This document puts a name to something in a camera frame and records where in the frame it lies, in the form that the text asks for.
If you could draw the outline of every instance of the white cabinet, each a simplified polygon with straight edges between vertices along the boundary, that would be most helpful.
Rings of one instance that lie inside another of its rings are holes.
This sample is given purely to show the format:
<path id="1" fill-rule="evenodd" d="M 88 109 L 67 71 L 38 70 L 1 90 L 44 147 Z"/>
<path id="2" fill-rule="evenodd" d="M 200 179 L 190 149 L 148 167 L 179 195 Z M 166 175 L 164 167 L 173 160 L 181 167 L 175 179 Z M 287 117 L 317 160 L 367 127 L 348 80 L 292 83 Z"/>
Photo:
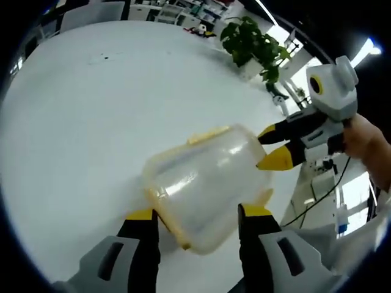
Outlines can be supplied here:
<path id="1" fill-rule="evenodd" d="M 131 5 L 128 20 L 147 20 L 150 8 L 139 5 Z"/>
<path id="2" fill-rule="evenodd" d="M 186 16 L 181 24 L 181 26 L 189 29 L 190 27 L 198 27 L 201 23 L 201 20 L 195 17 Z"/>

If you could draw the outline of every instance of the potted plant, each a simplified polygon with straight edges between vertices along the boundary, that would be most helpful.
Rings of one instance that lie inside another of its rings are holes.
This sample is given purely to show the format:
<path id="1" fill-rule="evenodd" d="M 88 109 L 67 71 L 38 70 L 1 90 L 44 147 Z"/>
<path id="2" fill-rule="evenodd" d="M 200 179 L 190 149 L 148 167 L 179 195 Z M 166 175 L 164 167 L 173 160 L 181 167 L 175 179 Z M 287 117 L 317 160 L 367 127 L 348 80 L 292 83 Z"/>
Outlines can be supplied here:
<path id="1" fill-rule="evenodd" d="M 262 34 L 258 24 L 248 16 L 239 19 L 239 23 L 229 23 L 221 32 L 220 41 L 233 62 L 250 79 L 261 74 L 263 80 L 275 83 L 279 78 L 278 60 L 290 59 L 288 51 L 268 34 Z"/>
<path id="2" fill-rule="evenodd" d="M 298 89 L 294 90 L 297 94 L 297 96 L 301 99 L 304 99 L 305 98 L 305 91 L 299 87 Z"/>

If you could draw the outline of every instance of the human hand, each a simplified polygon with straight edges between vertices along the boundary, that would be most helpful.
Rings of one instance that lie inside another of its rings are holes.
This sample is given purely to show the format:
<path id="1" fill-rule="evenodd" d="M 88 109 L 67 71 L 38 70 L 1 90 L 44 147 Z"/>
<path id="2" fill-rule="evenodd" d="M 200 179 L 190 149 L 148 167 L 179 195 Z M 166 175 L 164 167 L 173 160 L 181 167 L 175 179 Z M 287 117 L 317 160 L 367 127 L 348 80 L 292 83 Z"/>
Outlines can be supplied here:
<path id="1" fill-rule="evenodd" d="M 356 159 L 363 159 L 370 151 L 370 144 L 380 130 L 363 116 L 356 114 L 350 125 L 343 130 L 345 153 Z"/>

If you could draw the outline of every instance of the ceiling light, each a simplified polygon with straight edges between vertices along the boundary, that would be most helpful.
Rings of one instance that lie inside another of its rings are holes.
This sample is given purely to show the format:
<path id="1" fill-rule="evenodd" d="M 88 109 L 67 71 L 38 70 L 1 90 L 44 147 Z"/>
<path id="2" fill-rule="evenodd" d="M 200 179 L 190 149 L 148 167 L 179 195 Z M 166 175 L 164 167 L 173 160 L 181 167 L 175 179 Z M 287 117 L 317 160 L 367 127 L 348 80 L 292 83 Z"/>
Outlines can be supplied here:
<path id="1" fill-rule="evenodd" d="M 304 204 L 314 203 L 315 200 L 313 198 L 309 198 L 308 200 L 304 201 Z"/>
<path id="2" fill-rule="evenodd" d="M 364 43 L 360 51 L 350 62 L 352 67 L 356 67 L 369 54 L 373 54 L 373 55 L 381 54 L 381 50 L 373 45 L 373 42 L 370 38 L 367 39 L 367 41 Z"/>
<path id="3" fill-rule="evenodd" d="M 259 0 L 255 0 L 256 3 L 259 4 L 259 6 L 266 12 L 266 14 L 270 17 L 271 21 L 274 23 L 275 26 L 279 26 L 277 21 L 274 19 L 274 17 L 271 15 L 270 11 L 266 8 L 265 5 Z"/>
<path id="4" fill-rule="evenodd" d="M 371 55 L 380 55 L 381 50 L 378 47 L 373 47 L 372 50 L 369 52 Z"/>

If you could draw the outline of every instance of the green leaves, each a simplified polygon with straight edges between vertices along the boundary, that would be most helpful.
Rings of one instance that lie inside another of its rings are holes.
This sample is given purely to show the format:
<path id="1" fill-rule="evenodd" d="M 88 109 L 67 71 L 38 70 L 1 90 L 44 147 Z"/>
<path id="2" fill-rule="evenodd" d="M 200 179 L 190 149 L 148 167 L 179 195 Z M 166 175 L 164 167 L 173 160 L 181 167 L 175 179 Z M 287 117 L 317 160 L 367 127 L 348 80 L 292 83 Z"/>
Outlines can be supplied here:
<path id="1" fill-rule="evenodd" d="M 233 62 L 241 67 L 251 58 L 257 59 L 264 68 L 263 80 L 275 83 L 279 78 L 276 61 L 290 59 L 288 51 L 279 46 L 278 41 L 268 34 L 263 35 L 258 24 L 248 16 L 240 18 L 240 24 L 229 23 L 223 29 L 220 41 L 224 49 L 232 55 Z"/>
<path id="2" fill-rule="evenodd" d="M 239 27 L 237 23 L 228 23 L 220 35 L 220 41 L 223 41 L 225 38 L 231 38 L 236 34 L 236 28 Z"/>
<path id="3" fill-rule="evenodd" d="M 296 89 L 295 92 L 300 98 L 305 98 L 305 91 L 301 87 Z"/>
<path id="4" fill-rule="evenodd" d="M 270 84 L 274 84 L 279 80 L 280 77 L 279 67 L 277 65 L 269 67 L 261 75 L 264 81 L 267 81 Z"/>

